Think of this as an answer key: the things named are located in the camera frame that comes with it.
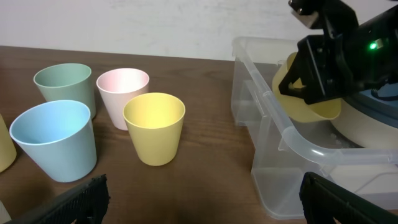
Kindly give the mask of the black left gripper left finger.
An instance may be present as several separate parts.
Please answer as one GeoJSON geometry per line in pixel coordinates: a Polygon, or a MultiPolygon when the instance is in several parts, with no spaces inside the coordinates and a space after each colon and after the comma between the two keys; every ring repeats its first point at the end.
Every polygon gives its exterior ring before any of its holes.
{"type": "Polygon", "coordinates": [[[106,175],[94,177],[8,224],[101,224],[108,210],[106,175]]]}

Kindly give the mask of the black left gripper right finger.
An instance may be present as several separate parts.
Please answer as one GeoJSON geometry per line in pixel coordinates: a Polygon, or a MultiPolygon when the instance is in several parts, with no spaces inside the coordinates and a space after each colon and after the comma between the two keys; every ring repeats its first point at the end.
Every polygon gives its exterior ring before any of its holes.
{"type": "Polygon", "coordinates": [[[299,198],[308,224],[397,224],[397,215],[314,172],[306,172],[299,198]]]}

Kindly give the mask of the clear plastic storage container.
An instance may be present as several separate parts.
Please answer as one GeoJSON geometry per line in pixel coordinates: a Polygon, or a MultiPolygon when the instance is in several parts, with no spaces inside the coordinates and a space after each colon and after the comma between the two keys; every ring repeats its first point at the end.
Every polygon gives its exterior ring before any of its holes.
{"type": "Polygon", "coordinates": [[[231,111],[247,127],[255,147],[251,174],[267,214],[278,220],[303,218],[299,190],[314,172],[386,210],[397,208],[397,133],[378,125],[357,144],[340,134],[337,123],[358,124],[344,105],[332,121],[299,123],[289,118],[272,92],[272,79],[295,52],[292,40],[238,37],[231,111]]]}

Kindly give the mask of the beige bowl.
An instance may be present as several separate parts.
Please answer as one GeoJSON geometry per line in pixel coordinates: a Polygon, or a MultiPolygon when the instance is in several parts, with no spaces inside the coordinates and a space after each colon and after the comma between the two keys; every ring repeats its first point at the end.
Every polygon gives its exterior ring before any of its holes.
{"type": "Polygon", "coordinates": [[[397,128],[384,124],[341,103],[340,115],[331,120],[335,129],[355,144],[371,149],[397,149],[397,128]]]}

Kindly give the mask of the yellow bowl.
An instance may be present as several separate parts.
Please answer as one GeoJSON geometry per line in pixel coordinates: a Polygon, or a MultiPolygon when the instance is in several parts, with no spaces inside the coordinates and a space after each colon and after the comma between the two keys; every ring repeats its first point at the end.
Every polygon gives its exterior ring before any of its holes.
{"type": "Polygon", "coordinates": [[[272,79],[272,91],[281,107],[290,118],[300,123],[312,123],[337,118],[341,112],[340,98],[308,105],[301,98],[280,93],[279,84],[286,76],[296,54],[296,52],[293,52],[287,57],[287,60],[284,61],[272,79]]]}

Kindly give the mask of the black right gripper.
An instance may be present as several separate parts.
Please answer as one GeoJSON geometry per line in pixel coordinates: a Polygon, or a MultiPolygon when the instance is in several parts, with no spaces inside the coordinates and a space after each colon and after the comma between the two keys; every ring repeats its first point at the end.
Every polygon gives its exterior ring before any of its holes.
{"type": "Polygon", "coordinates": [[[289,6],[309,29],[279,83],[281,94],[311,105],[397,83],[397,7],[359,24],[340,0],[291,0],[289,6]]]}

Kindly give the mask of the dark blue bowl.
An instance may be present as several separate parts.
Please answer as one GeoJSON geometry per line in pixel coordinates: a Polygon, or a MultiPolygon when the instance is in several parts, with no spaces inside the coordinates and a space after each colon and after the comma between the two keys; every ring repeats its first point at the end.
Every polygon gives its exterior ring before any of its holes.
{"type": "Polygon", "coordinates": [[[365,90],[343,98],[354,109],[397,128],[397,84],[384,85],[376,94],[365,90]]]}

